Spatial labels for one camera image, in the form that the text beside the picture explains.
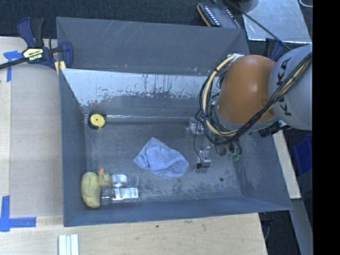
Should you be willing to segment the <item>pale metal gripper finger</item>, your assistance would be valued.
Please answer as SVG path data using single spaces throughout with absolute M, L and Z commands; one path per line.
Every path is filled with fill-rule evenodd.
M 212 158 L 209 156 L 208 150 L 199 150 L 198 151 L 198 159 L 196 164 L 197 172 L 207 172 L 212 162 Z
M 194 118 L 188 120 L 187 127 L 185 128 L 186 138 L 202 138 L 205 136 L 204 126 Z

